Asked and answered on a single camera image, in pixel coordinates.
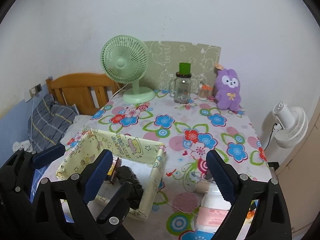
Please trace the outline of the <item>dark grey knitted cloth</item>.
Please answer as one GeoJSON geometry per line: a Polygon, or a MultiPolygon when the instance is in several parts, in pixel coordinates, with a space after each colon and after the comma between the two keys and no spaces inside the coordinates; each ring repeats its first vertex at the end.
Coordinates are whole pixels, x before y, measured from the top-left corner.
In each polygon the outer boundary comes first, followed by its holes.
{"type": "Polygon", "coordinates": [[[142,200],[144,190],[137,176],[133,173],[130,167],[121,166],[117,168],[116,177],[121,185],[126,182],[132,185],[127,201],[129,202],[129,205],[133,210],[138,209],[142,200]]]}

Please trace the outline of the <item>pink paper packet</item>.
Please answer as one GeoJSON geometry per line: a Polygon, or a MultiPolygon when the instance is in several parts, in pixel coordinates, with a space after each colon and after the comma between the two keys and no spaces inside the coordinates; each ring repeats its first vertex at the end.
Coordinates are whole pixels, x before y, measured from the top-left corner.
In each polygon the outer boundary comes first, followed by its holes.
{"type": "Polygon", "coordinates": [[[227,210],[200,207],[196,224],[199,226],[220,226],[227,216],[227,210]]]}

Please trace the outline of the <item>white cloth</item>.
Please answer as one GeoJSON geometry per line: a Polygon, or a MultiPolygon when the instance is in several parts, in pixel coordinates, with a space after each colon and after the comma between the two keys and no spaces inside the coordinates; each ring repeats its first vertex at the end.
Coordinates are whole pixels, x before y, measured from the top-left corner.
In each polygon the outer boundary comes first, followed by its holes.
{"type": "Polygon", "coordinates": [[[195,184],[194,192],[199,194],[207,194],[209,192],[211,184],[212,183],[210,181],[206,181],[206,180],[198,181],[195,184]]]}
{"type": "Polygon", "coordinates": [[[12,145],[12,151],[16,152],[19,149],[24,149],[27,152],[32,152],[33,151],[33,147],[32,144],[29,140],[26,141],[22,141],[22,142],[14,142],[12,145]]]}

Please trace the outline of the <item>crumpled white cloth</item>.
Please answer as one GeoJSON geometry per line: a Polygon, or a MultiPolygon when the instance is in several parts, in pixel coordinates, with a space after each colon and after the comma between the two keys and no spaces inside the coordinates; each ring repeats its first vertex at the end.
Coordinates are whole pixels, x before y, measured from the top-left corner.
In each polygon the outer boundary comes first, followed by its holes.
{"type": "Polygon", "coordinates": [[[33,151],[33,147],[32,144],[29,140],[26,141],[22,141],[22,142],[14,142],[12,145],[12,151],[16,152],[19,149],[24,149],[27,152],[32,152],[33,151]]]}

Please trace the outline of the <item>grey plaid pillow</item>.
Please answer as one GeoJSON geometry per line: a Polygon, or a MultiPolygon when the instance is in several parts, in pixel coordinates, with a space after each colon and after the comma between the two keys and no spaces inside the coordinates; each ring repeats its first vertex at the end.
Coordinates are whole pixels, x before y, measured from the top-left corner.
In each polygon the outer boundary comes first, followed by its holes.
{"type": "Polygon", "coordinates": [[[50,93],[44,96],[28,121],[33,150],[42,152],[58,144],[78,114],[76,105],[62,105],[50,93]]]}

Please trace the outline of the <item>yellow cartoon fabric storage box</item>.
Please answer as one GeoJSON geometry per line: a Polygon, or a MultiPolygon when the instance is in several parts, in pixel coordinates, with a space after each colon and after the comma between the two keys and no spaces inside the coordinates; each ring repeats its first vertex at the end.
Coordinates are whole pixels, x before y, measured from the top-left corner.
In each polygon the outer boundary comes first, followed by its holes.
{"type": "Polygon", "coordinates": [[[139,168],[147,169],[143,172],[143,178],[148,181],[139,208],[129,211],[129,217],[146,220],[164,173],[166,153],[165,146],[160,142],[95,128],[89,129],[80,141],[67,151],[57,168],[56,178],[66,180],[74,173],[81,173],[104,149],[110,150],[113,156],[126,160],[128,164],[137,164],[139,168]]]}

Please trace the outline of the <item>floral tablecloth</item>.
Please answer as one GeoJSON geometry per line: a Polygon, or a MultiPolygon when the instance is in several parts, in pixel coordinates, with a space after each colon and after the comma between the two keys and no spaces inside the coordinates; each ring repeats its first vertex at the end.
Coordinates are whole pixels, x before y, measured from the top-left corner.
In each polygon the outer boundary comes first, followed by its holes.
{"type": "MultiPolygon", "coordinates": [[[[158,90],[151,101],[135,105],[116,96],[65,141],[66,153],[92,128],[165,146],[164,173],[148,218],[141,221],[128,215],[124,222],[135,239],[209,237],[195,227],[202,195],[194,192],[194,187],[205,178],[206,155],[210,150],[216,150],[226,163],[252,180],[271,178],[263,147],[248,116],[244,111],[218,109],[212,96],[204,101],[192,97],[185,105],[176,103],[164,90],[158,90]]],[[[50,164],[44,176],[58,180],[56,171],[64,157],[50,164]]],[[[126,160],[121,162],[131,167],[146,186],[146,168],[126,160]]]]}

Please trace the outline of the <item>white standing fan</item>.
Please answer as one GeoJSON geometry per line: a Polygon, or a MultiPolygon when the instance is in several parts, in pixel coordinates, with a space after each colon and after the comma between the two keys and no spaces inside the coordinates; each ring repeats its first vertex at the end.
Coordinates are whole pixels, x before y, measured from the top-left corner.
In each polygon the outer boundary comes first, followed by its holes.
{"type": "Polygon", "coordinates": [[[274,139],[281,148],[294,148],[305,137],[308,130],[308,118],[302,107],[288,107],[279,102],[273,108],[273,115],[278,121],[274,139]]]}

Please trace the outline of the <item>green desk fan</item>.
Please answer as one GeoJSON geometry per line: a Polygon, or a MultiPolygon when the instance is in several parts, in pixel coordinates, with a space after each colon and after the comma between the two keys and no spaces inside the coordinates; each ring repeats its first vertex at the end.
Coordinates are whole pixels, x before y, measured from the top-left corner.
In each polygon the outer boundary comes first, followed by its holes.
{"type": "Polygon", "coordinates": [[[145,103],[155,97],[153,89],[139,85],[149,67],[149,51],[144,42],[129,35],[115,36],[103,46],[100,62],[110,79],[132,85],[123,94],[126,103],[145,103]]]}

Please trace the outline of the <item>purple plush bunny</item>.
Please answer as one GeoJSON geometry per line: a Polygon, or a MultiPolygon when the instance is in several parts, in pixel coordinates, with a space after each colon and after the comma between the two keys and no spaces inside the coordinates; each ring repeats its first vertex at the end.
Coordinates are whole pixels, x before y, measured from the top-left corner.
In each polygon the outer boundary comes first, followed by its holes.
{"type": "Polygon", "coordinates": [[[238,112],[240,110],[240,81],[233,69],[219,69],[215,80],[215,99],[218,109],[238,112]]]}

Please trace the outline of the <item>glass mug jar green lid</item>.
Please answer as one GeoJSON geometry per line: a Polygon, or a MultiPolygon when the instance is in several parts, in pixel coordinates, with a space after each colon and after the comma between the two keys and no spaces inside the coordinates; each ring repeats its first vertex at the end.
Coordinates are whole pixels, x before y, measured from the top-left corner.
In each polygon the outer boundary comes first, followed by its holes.
{"type": "Polygon", "coordinates": [[[187,104],[190,100],[191,91],[191,64],[179,63],[179,70],[176,77],[169,82],[170,96],[176,103],[187,104]]]}

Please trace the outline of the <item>cotton swab jar orange lid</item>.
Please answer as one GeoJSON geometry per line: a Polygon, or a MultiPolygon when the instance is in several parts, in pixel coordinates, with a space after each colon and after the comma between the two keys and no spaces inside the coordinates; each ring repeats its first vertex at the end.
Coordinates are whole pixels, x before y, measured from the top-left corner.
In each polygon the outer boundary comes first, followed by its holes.
{"type": "Polygon", "coordinates": [[[197,98],[199,100],[206,100],[211,95],[213,88],[204,83],[199,84],[197,98]]]}

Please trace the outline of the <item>green patterned backboard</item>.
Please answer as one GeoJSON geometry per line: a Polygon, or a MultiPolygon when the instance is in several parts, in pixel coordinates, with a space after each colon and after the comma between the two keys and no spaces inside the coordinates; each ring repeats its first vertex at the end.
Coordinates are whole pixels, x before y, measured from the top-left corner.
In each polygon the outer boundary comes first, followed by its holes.
{"type": "Polygon", "coordinates": [[[197,93],[200,83],[213,86],[216,79],[215,65],[220,59],[220,47],[173,41],[144,43],[149,51],[149,67],[139,82],[141,86],[168,90],[170,81],[176,78],[181,62],[190,64],[192,93],[197,93]]]}

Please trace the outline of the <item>wall power socket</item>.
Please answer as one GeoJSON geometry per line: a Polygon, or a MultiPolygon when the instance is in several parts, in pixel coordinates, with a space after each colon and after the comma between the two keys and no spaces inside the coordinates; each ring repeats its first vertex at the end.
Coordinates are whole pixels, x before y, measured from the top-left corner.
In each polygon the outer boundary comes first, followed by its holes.
{"type": "Polygon", "coordinates": [[[39,94],[39,92],[41,91],[42,91],[42,86],[39,83],[38,85],[36,85],[35,87],[29,90],[30,97],[33,98],[35,95],[39,94]]]}

